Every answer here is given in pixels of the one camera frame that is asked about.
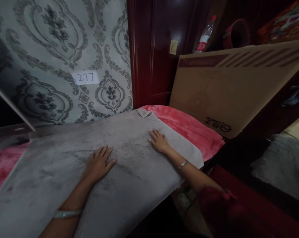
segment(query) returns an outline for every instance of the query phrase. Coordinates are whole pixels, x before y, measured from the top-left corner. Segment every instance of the floor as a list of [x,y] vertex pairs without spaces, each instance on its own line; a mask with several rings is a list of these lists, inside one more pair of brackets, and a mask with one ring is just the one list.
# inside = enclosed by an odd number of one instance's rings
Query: floor
[[171,197],[184,224],[191,232],[213,238],[200,212],[200,206],[194,191],[191,189],[187,191],[187,189],[180,187],[171,194]]

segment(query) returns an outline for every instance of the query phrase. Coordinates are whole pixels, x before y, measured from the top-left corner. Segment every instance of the pink blanket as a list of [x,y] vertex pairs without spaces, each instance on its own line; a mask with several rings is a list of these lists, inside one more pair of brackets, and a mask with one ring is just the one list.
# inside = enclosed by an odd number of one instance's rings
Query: pink blanket
[[0,187],[28,145],[29,142],[0,151]]
[[193,143],[201,151],[204,162],[211,159],[224,145],[222,136],[184,112],[161,105],[141,108],[153,112],[165,124]]

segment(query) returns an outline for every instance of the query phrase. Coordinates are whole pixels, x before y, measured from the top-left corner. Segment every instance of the number label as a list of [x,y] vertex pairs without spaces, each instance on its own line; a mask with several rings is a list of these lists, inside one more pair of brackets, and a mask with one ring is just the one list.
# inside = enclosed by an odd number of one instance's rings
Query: number label
[[83,70],[71,74],[76,85],[100,83],[95,70]]

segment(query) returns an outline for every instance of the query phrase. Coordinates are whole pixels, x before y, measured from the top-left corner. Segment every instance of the white paper label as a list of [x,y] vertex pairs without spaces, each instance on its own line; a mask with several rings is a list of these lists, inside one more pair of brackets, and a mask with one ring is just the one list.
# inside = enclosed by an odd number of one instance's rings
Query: white paper label
[[100,83],[95,70],[83,70],[71,74],[76,85]]
[[199,42],[205,42],[205,43],[207,43],[209,38],[210,38],[210,36],[203,35],[203,36],[201,36]]

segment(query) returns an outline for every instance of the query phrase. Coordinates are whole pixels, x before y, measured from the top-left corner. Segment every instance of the hand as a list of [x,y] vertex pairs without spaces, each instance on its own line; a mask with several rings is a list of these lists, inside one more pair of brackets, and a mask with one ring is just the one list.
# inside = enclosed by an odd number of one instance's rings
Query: hand
[[166,154],[169,150],[172,149],[168,144],[166,136],[162,135],[158,130],[151,131],[150,135],[153,139],[150,139],[149,141],[159,152]]
[[108,146],[102,146],[97,152],[92,152],[82,180],[92,184],[100,181],[116,162],[116,159],[113,159],[106,165],[106,161],[112,150],[113,147],[108,149]]

